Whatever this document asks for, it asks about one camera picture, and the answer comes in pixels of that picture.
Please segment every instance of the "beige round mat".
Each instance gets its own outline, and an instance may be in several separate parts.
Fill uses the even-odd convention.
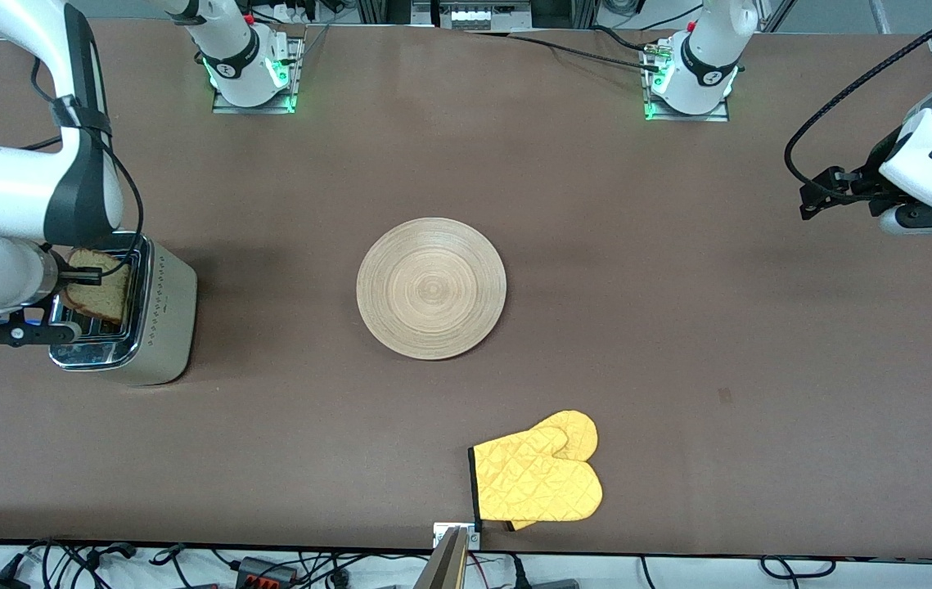
[[[372,334],[406,357],[455,357],[491,332],[506,304],[506,269],[488,238],[429,217],[392,228],[367,251],[357,305]]]

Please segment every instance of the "red wire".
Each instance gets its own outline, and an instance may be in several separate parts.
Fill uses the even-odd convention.
[[[469,553],[469,558],[473,559],[473,564],[476,565],[476,571],[480,573],[480,581],[484,581],[484,589],[491,589],[491,585],[488,585],[488,575],[484,574],[484,566],[481,565],[480,560],[477,560],[473,552]]]

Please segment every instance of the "brown tabletop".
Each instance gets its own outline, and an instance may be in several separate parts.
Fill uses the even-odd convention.
[[[758,36],[731,123],[683,124],[645,122],[633,70],[406,27],[331,29],[296,115],[211,115],[182,31],[95,33],[146,230],[200,275],[196,342],[149,390],[0,348],[0,537],[427,547],[472,515],[467,447],[578,409],[603,506],[485,547],[932,556],[932,236],[861,205],[802,223],[781,156],[903,38]],[[0,145],[54,132],[30,64],[0,43]],[[930,89],[921,49],[799,164],[856,167]],[[424,216],[482,231],[510,282],[446,362],[383,347],[354,299]]]

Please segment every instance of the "gray floor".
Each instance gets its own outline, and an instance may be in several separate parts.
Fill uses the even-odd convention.
[[[685,11],[695,0],[661,0]],[[160,18],[143,0],[70,0],[85,15]],[[918,34],[932,26],[932,0],[881,0],[892,33]],[[799,0],[783,22],[783,33],[876,33],[869,0]]]

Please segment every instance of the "oven mitt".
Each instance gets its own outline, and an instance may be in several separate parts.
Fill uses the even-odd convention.
[[[519,529],[588,518],[603,499],[600,480],[584,461],[596,450],[596,432],[584,414],[561,411],[526,432],[471,447],[477,521]]]

